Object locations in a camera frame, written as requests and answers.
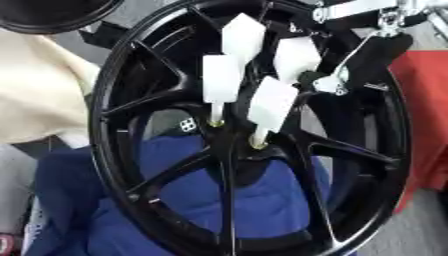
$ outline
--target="wheel rim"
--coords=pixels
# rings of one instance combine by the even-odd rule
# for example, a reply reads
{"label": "wheel rim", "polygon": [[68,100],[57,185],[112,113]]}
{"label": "wheel rim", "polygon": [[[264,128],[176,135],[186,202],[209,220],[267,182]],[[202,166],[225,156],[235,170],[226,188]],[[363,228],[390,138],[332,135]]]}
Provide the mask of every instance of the wheel rim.
{"label": "wheel rim", "polygon": [[[293,113],[282,133],[271,137],[270,146],[255,151],[247,144],[253,127],[242,124],[235,111],[227,109],[226,121],[230,121],[225,128],[208,125],[209,110],[202,103],[197,65],[196,69],[192,68],[199,62],[191,56],[185,58],[192,62],[179,58],[188,55],[187,51],[196,52],[197,58],[205,52],[216,52],[213,48],[220,36],[217,28],[226,18],[240,12],[261,17],[263,22],[275,20],[271,23],[275,26],[270,28],[275,27],[279,32],[278,24],[288,27],[292,15],[308,8],[287,0],[180,2],[143,20],[114,49],[94,93],[90,127],[93,154],[101,177],[122,211],[162,247],[179,255],[341,255],[362,245],[391,215],[408,176],[410,138],[401,94],[387,70],[377,81],[372,81],[387,84],[387,92],[360,89],[344,97],[311,92],[299,96],[297,113],[308,105],[332,139],[302,131],[297,127],[300,116]],[[207,42],[196,37],[207,38]],[[320,39],[326,56],[326,64],[320,67],[323,72],[330,70],[359,40],[351,32]],[[263,58],[270,56],[262,54],[255,62],[264,63]],[[246,78],[246,91],[255,84],[253,80],[271,72],[269,67],[255,62]],[[132,90],[123,86],[131,84],[130,80],[139,80],[129,75],[137,72],[134,69],[138,65],[143,66],[142,73],[150,73],[144,77],[151,77],[152,92],[134,90],[131,93]],[[166,79],[160,82],[156,74],[164,74]],[[146,96],[133,98],[142,92]],[[170,168],[164,175],[145,182],[132,160],[133,134],[129,124],[134,117],[147,118],[156,110],[168,108],[184,110],[195,118],[205,141],[204,150]],[[375,147],[380,153],[363,148],[366,116],[373,116],[375,120]],[[313,168],[311,155],[340,158],[334,162],[334,169],[352,170],[356,177],[350,184],[341,185],[346,190],[343,199],[330,197],[328,203],[324,202],[317,181],[311,175],[313,172],[306,172]],[[236,238],[230,207],[234,197],[232,177],[235,162],[238,162],[236,158],[254,162],[275,158],[287,162],[295,170],[308,200],[311,213],[308,228],[268,239]],[[220,163],[224,174],[220,184],[223,230],[219,236],[178,216],[160,200],[154,200],[159,199],[157,192],[163,185],[212,161]],[[134,195],[139,195],[139,199],[132,200]]]}

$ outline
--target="beige cloth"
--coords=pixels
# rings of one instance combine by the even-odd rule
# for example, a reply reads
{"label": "beige cloth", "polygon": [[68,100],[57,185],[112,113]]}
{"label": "beige cloth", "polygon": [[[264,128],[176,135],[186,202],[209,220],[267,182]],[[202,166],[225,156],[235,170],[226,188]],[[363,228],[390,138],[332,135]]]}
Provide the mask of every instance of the beige cloth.
{"label": "beige cloth", "polygon": [[98,72],[44,36],[0,29],[0,143],[87,134],[83,95]]}

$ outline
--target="wheel spoke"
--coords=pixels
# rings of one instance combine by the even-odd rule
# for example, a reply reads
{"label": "wheel spoke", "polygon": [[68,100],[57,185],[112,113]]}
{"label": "wheel spoke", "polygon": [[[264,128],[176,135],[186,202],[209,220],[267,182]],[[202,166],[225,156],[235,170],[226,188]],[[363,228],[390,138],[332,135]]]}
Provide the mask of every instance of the wheel spoke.
{"label": "wheel spoke", "polygon": [[179,79],[184,76],[184,73],[179,67],[177,67],[163,54],[157,52],[155,49],[150,48],[141,41],[134,41],[131,43],[131,48],[135,51],[140,62],[145,66],[146,70],[156,70],[164,68],[168,70],[172,75],[177,76]]}
{"label": "wheel spoke", "polygon": [[302,131],[302,133],[305,134],[307,140],[311,144],[312,153],[319,156],[336,157],[355,161],[373,161],[392,166],[399,161],[398,159],[353,144],[324,138],[306,131]]}
{"label": "wheel spoke", "polygon": [[127,193],[129,195],[138,195],[139,197],[141,195],[146,195],[150,198],[156,198],[155,196],[163,186],[189,173],[205,168],[211,163],[211,160],[210,148],[207,147],[201,152],[193,154],[178,162],[157,176],[128,190]]}
{"label": "wheel spoke", "polygon": [[220,194],[222,211],[222,228],[220,246],[223,255],[235,256],[237,254],[237,241],[235,230],[235,170],[237,155],[235,149],[236,136],[222,136],[213,146],[215,155],[219,158],[221,170]]}
{"label": "wheel spoke", "polygon": [[209,16],[196,7],[190,7],[189,9],[194,14],[192,24],[195,24],[199,31],[205,32],[213,37],[221,37],[221,28]]}
{"label": "wheel spoke", "polygon": [[177,101],[185,99],[186,93],[181,89],[171,89],[141,99],[131,101],[127,104],[103,111],[103,116],[108,119],[118,118],[130,120],[138,115],[149,113],[149,110],[161,110],[168,108]]}
{"label": "wheel spoke", "polygon": [[313,239],[322,240],[328,245],[337,243],[308,150],[292,137],[282,137],[275,143],[283,151],[283,154],[277,154],[277,158],[286,162],[292,169],[308,202],[311,215],[308,230],[313,235]]}

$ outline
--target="white peg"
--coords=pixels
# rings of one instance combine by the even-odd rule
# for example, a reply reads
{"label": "white peg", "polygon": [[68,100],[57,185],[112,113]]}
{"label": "white peg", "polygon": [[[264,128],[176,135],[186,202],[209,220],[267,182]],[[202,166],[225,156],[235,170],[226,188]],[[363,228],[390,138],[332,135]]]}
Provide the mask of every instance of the white peg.
{"label": "white peg", "polygon": [[243,81],[238,60],[227,55],[205,55],[202,61],[203,99],[212,104],[210,124],[223,122],[224,104],[235,102]]}
{"label": "white peg", "polygon": [[311,37],[281,39],[274,57],[274,67],[280,81],[297,82],[304,71],[315,71],[322,58]]}
{"label": "white peg", "polygon": [[238,59],[241,69],[263,48],[266,27],[241,13],[222,29],[222,52]]}
{"label": "white peg", "polygon": [[266,145],[269,132],[278,133],[299,91],[273,77],[265,77],[251,100],[248,119],[257,125],[251,144],[260,149]]}

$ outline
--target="blue fabric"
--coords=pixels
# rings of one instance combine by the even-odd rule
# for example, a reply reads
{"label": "blue fabric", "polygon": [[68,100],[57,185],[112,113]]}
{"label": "blue fabric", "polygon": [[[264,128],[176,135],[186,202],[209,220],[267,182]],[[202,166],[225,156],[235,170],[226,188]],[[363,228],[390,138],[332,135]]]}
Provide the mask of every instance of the blue fabric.
{"label": "blue fabric", "polygon": [[[200,150],[199,137],[159,137],[142,145],[140,163],[152,177]],[[325,169],[314,160],[322,194],[330,186]],[[53,153],[43,159],[35,188],[50,218],[27,256],[171,255],[144,237],[102,189],[89,149]],[[167,185],[162,200],[197,225],[220,230],[219,191],[205,170]],[[255,184],[236,191],[239,237],[272,237],[303,229],[308,204],[289,168],[272,161]]]}

